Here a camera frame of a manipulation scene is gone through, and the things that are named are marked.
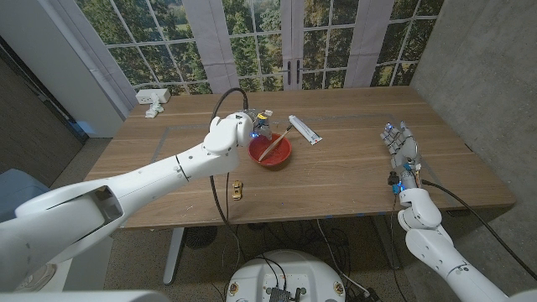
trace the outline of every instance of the red bowl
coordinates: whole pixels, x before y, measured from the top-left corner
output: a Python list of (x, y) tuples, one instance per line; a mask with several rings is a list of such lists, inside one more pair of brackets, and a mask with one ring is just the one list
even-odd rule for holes
[(291, 155), (291, 142), (287, 138), (282, 138), (278, 145), (270, 151), (262, 161), (258, 161), (259, 157), (265, 150), (279, 138), (279, 134), (273, 133), (272, 139), (268, 140), (263, 135), (254, 138), (248, 146), (248, 154), (258, 164), (265, 167), (273, 167), (277, 164), (283, 163)]

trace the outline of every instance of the door handle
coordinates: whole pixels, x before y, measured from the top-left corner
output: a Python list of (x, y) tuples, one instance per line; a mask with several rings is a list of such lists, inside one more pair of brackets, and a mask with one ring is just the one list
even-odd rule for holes
[(287, 85), (291, 85), (291, 61), (287, 62)]
[(300, 83), (300, 60), (296, 61), (296, 84)]

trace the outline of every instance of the blue chair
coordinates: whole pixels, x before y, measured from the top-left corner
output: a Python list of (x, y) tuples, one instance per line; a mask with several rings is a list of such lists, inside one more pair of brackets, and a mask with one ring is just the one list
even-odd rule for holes
[(50, 189), (34, 177), (10, 169), (0, 174), (0, 222), (15, 218), (15, 209)]

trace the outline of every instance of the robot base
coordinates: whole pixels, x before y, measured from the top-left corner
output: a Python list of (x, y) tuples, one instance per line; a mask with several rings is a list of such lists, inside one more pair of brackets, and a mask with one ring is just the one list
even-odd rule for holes
[[(345, 301), (341, 278), (320, 259), (294, 250), (276, 250), (264, 256), (278, 263), (285, 271), (284, 276), (276, 264), (269, 262), (278, 275), (279, 289), (284, 288), (284, 279), (287, 279), (287, 299), (278, 300), (295, 300), (301, 292), (300, 302)], [(255, 258), (245, 263), (233, 274), (226, 291), (226, 301), (272, 301), (269, 293), (276, 287), (272, 269), (264, 259)]]

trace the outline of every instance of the white box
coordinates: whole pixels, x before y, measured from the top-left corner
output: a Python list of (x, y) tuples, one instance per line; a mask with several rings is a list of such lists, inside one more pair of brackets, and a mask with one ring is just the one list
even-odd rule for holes
[(153, 103), (153, 101), (151, 100), (152, 93), (156, 93), (157, 96), (159, 96), (159, 103), (161, 104), (167, 103), (170, 97), (170, 93), (168, 89), (142, 89), (138, 91), (138, 93), (136, 94), (138, 103), (140, 104)]

